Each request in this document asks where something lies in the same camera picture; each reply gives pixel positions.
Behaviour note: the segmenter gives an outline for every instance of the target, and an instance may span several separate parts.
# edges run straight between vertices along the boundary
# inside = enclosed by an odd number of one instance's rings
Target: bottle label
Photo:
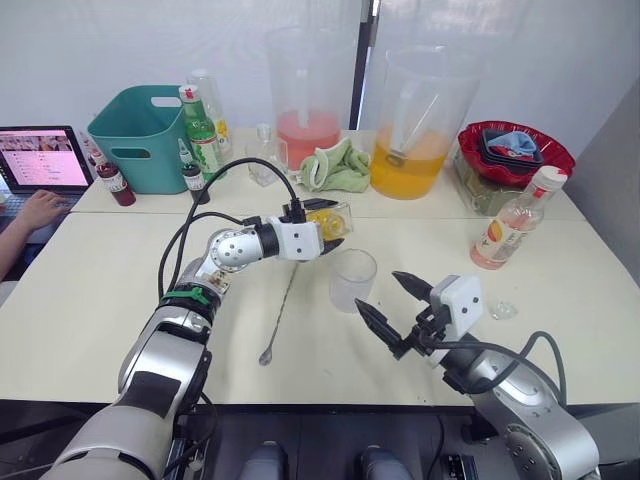
[[[216,136],[206,140],[191,139],[191,147],[196,160],[200,164],[200,170],[204,173],[215,173],[220,168],[220,147]]]
[[[103,178],[102,181],[111,193],[121,192],[127,188],[127,181],[120,172],[116,173],[113,177]]]
[[[506,262],[515,252],[528,232],[511,228],[500,219],[494,219],[482,238],[476,243],[478,253],[494,262]]]
[[[193,177],[184,177],[184,181],[187,182],[187,188],[197,192],[204,188],[204,176],[202,173],[194,175]]]
[[[215,119],[213,123],[216,126],[216,134],[218,135],[218,145],[222,153],[227,153],[231,150],[231,141],[229,140],[229,130],[227,130],[227,124],[222,118]]]

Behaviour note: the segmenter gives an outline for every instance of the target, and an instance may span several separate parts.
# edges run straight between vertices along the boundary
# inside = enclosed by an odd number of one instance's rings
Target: red bowl
[[[462,151],[465,160],[483,177],[490,178],[491,180],[503,185],[513,185],[514,187],[524,188],[529,184],[531,178],[536,172],[533,170],[529,173],[519,175],[517,173],[513,173],[503,165],[489,165],[488,163],[484,163],[482,155],[480,155],[480,140],[482,137],[482,130],[486,128],[503,130],[505,132],[518,130],[528,134],[533,141],[536,142],[536,145],[544,158],[543,165],[559,167],[567,172],[568,176],[571,176],[573,173],[573,167],[576,166],[576,161],[567,149],[556,142],[553,138],[525,125],[518,125],[517,123],[502,122],[498,120],[488,120],[486,122],[471,123],[467,125],[466,129],[458,134],[460,150]]]

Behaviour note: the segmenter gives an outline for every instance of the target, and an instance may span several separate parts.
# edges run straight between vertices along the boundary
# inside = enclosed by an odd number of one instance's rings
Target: laptop
[[[55,192],[71,207],[93,182],[73,129],[68,125],[0,127],[0,173],[7,185],[2,192],[5,198],[1,204],[4,209],[0,212],[0,229],[6,227],[37,190]],[[29,243],[41,243],[36,240],[30,238]]]

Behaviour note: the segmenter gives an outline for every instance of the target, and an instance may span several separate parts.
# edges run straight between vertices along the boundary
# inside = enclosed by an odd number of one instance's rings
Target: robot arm
[[[232,273],[274,256],[313,260],[342,242],[324,242],[319,224],[304,216],[294,223],[286,213],[211,236],[127,354],[115,402],[87,421],[43,479],[164,477],[175,420],[202,393],[212,359],[206,345]]]
[[[476,277],[447,277],[431,287],[414,275],[394,272],[414,297],[430,305],[402,339],[374,307],[356,300],[367,326],[387,344],[396,359],[409,350],[427,355],[432,367],[444,368],[444,381],[466,393],[477,411],[495,428],[523,480],[599,478],[598,448],[587,430],[558,404],[558,398],[534,365],[484,347],[468,330],[482,316]],[[482,385],[510,373],[493,388]]]

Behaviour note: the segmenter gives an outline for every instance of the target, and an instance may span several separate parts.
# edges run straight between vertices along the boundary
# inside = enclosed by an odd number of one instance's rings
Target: green towel
[[[343,138],[331,148],[316,148],[313,155],[304,159],[300,170],[302,183],[312,192],[362,193],[371,179],[369,154],[353,148],[350,138]]]

